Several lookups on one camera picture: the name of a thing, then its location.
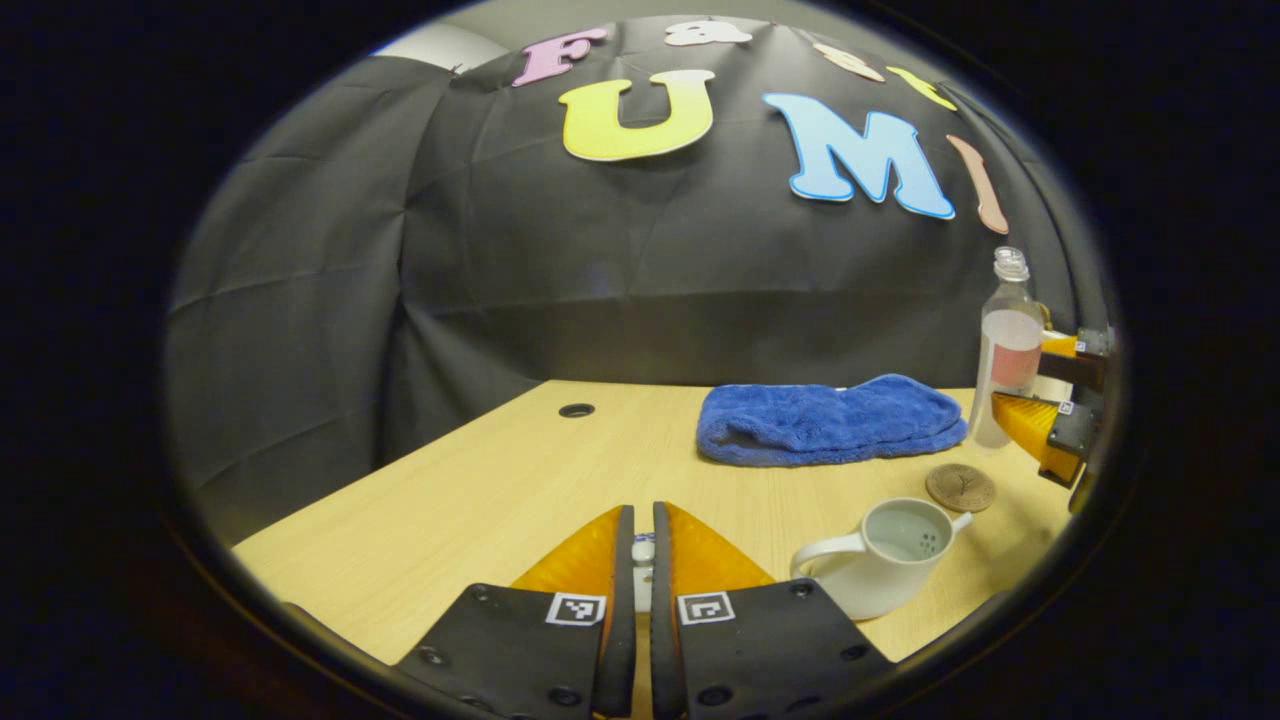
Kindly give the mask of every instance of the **label on bottle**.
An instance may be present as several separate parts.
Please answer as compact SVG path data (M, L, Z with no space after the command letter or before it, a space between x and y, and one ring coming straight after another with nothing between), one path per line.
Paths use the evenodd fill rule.
M1009 387L1021 387L1036 379L1039 369L1039 346L1030 350L1010 350L996 345L991 359L991 379Z
M1039 370L1041 323L1016 310L996 310L982 319L982 333L991 342L991 380L1019 388L1032 383Z

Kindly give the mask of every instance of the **white mug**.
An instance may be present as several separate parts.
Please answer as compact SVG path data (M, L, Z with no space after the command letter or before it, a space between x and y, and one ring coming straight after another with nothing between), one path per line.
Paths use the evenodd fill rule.
M911 600L973 515L951 520L937 505L914 497L886 500L867 511L861 530L801 547L791 579L810 578L854 620L878 618ZM801 566L817 562L813 574Z

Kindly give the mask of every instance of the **yellow letter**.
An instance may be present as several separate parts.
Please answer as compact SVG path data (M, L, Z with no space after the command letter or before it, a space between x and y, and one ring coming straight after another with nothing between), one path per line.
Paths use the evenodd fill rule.
M646 128L618 124L618 95L628 79L608 79L561 95L564 110L564 150L584 160L612 163L662 155L696 142L712 128L712 101L707 96L710 70L669 70L649 78L666 85L671 117Z
M942 105L943 108L951 110L952 113L956 111L956 106L952 105L950 100L938 95L938 91L934 90L932 85L911 74L911 70L904 70L902 68L884 68L884 69L896 76L900 76L902 79L906 81L906 85L910 85L911 87L918 90L920 95L928 97L929 100L933 100L934 102Z

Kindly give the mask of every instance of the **foam letter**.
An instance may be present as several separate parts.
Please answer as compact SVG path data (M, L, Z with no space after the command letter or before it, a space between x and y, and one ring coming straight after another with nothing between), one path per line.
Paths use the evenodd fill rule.
M748 42L751 36L730 23L719 20L694 20L667 28L667 45L707 45L708 42Z
M915 141L911 123L884 113L867 114L867 132L859 135L831 108L813 97L769 92L764 102L782 110L796 143L800 172L791 190L800 197L844 202L854 186L836 172L840 158L863 191L876 202L888 192L888 170L897 170L899 205L913 213L950 220L956 211L942 195L937 178Z
M929 83L924 82L923 79L915 77L911 73L911 70L904 70L902 68L884 68L884 69L888 70L888 72L891 72L891 73L893 73L893 74L896 74L896 76L899 76L899 77L901 77L902 79L905 79L906 85L910 85L911 87L914 87L916 91L919 91L920 95L928 97L929 100L933 100L934 102L937 102L938 105L942 105L943 108L946 108L947 110L951 110L952 113L956 111L956 106L952 105L950 100L947 100L946 97L938 95L938 91L937 91L936 87L933 87L932 85L929 85Z
M845 53L844 50L837 50L831 45L823 45L820 42L814 42L813 49L822 53L822 56L831 60L832 63L845 68L851 73L863 76L867 79L873 79L876 82L884 82L884 76L877 73L870 65L863 61L858 55Z
M982 224L1000 234L1009 234L1009 220L1000 211L1000 200L996 199L996 188L987 176L982 154L954 135L948 135L947 140L960 151L964 167L969 169L969 177L973 179L973 188L978 191L978 217L982 218Z
M564 110L564 150L584 160L611 163L645 155L662 155L691 145L712 127L712 101L707 96L710 70L669 70L649 78L666 85L671 117L646 128L618 124L618 95L631 87L628 79L584 85L561 95Z
M608 35L607 29L598 27L562 35L525 47L529 61L525 63L525 72L511 81L511 86L520 87L570 72L573 69L573 64L563 61L564 58L581 60L591 50L593 40L604 40Z

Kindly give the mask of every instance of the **plastic bottle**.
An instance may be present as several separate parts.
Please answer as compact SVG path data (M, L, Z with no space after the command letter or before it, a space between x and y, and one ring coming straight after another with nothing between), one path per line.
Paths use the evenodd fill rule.
M982 351L978 382L969 414L969 439L979 448L996 450L1009 436L991 416L991 393L1028 395L1039 370L1044 316L1027 293L1030 270L1012 247L996 249L1000 287L982 306Z

